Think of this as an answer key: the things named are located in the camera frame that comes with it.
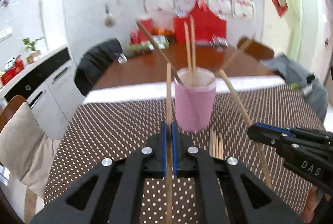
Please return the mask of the right hand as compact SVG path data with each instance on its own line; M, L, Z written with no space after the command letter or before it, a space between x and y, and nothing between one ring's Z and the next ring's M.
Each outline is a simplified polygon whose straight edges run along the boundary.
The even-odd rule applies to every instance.
M319 202L323 198L324 193L315 185L309 190L304 209L301 213L301 218L304 223L310 223L314 217L314 212Z

